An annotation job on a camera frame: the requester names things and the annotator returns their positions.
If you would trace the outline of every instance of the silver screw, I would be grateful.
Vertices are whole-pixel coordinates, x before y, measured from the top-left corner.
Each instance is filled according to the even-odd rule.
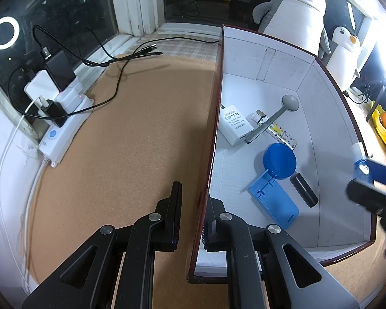
[[[113,227],[111,225],[103,225],[100,229],[100,232],[103,234],[103,235],[108,235],[108,234],[111,234],[113,232]]]
[[[277,224],[269,225],[268,230],[272,234],[278,234],[280,231],[282,231],[282,229],[280,229],[280,227]]]
[[[162,218],[162,216],[159,213],[157,213],[157,212],[154,212],[153,214],[150,214],[148,216],[148,219],[153,221],[153,222],[159,221],[161,218]]]
[[[222,221],[230,221],[232,219],[232,216],[231,214],[229,214],[228,212],[222,212],[220,215],[219,215],[220,219]]]

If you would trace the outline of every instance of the cork board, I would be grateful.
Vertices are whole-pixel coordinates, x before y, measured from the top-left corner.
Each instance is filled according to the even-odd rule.
[[[110,66],[89,97],[113,94]],[[209,111],[214,62],[160,56],[131,61],[114,101],[95,110],[63,161],[47,168],[32,204],[30,272],[40,283],[99,227],[133,224],[183,185],[174,253],[156,254],[153,307],[226,308],[227,285],[192,285],[184,267]]]

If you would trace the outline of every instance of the yellow fruit bowl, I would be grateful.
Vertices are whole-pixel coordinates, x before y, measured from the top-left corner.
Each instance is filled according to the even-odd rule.
[[[376,131],[378,132],[380,138],[383,140],[383,142],[386,144],[386,129],[382,125],[382,123],[379,121],[379,117],[384,113],[384,110],[381,105],[378,105],[372,114],[373,123],[375,125]]]

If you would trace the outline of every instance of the gray spoon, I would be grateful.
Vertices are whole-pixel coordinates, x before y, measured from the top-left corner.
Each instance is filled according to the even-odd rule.
[[[262,132],[264,132],[264,130],[266,130],[270,126],[270,124],[277,120],[281,116],[281,114],[283,114],[286,110],[296,111],[297,109],[299,109],[299,101],[293,95],[283,96],[282,103],[283,107],[280,108],[278,112],[276,112],[276,114],[274,114],[265,123],[256,128],[256,130],[253,130],[244,138],[244,141],[247,144],[250,144],[252,141],[254,141]]]

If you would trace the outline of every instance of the white plug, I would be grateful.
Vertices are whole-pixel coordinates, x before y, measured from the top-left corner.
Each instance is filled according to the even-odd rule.
[[[42,97],[42,96],[40,95],[39,100],[40,100],[41,105],[42,105],[44,108],[47,108],[47,107],[48,107],[48,102],[46,101],[46,99],[45,99],[44,97]]]
[[[47,71],[38,71],[36,76],[25,87],[24,92],[29,98],[37,99],[44,98],[45,100],[54,100],[59,95],[59,89],[54,84],[53,80],[48,75]],[[36,106],[40,109],[42,102],[37,100]]]
[[[218,129],[231,146],[235,146],[249,132],[254,130],[233,105],[220,109]]]

